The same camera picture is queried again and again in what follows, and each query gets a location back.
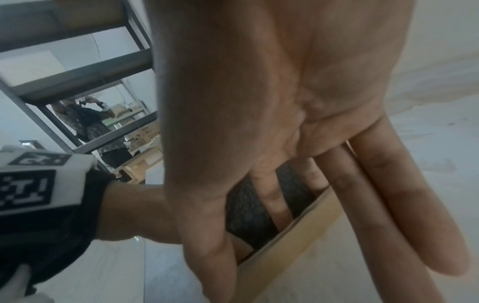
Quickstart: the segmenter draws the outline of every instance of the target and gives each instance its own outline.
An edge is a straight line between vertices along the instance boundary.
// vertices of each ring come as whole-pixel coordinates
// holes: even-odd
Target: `black pants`
[[[101,159],[113,168],[118,168],[131,158],[133,158],[133,156],[126,147],[110,150],[101,154]]]

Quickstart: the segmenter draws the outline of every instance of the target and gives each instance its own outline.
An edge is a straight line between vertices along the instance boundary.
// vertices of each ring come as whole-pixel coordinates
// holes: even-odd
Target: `person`
[[[444,302],[426,268],[462,275],[468,250],[383,106],[413,0],[145,6],[164,190],[187,264],[211,302],[235,292],[227,193],[249,174],[287,225],[273,172],[296,158],[311,159],[336,192],[384,302]]]
[[[93,239],[181,243],[162,186],[117,182],[96,169],[92,155],[3,146],[0,186],[2,303],[52,303],[33,286],[68,267]],[[229,237],[237,262],[252,253]]]
[[[51,105],[57,117],[77,133],[77,138],[89,142],[110,132],[102,120],[115,117],[109,107],[93,97],[86,97],[85,103],[97,104],[102,111],[93,110],[77,104],[74,98],[55,102]],[[113,168],[121,166],[133,156],[126,145],[117,139],[100,147],[98,154],[101,159]]]

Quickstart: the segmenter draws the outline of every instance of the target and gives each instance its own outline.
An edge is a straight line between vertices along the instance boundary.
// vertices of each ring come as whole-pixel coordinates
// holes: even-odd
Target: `human palm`
[[[424,264],[460,274],[467,251],[382,107],[413,1],[149,0],[147,8],[165,190],[205,294],[228,302],[234,292],[228,191],[249,173],[283,229],[291,217],[274,171],[313,158],[383,300],[440,302]]]

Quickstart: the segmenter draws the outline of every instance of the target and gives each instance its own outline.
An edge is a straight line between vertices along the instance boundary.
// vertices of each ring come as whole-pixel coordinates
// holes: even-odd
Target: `qr code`
[[[71,155],[68,154],[26,152],[8,165],[63,166],[70,158]]]
[[[0,173],[0,211],[48,205],[55,170]]]

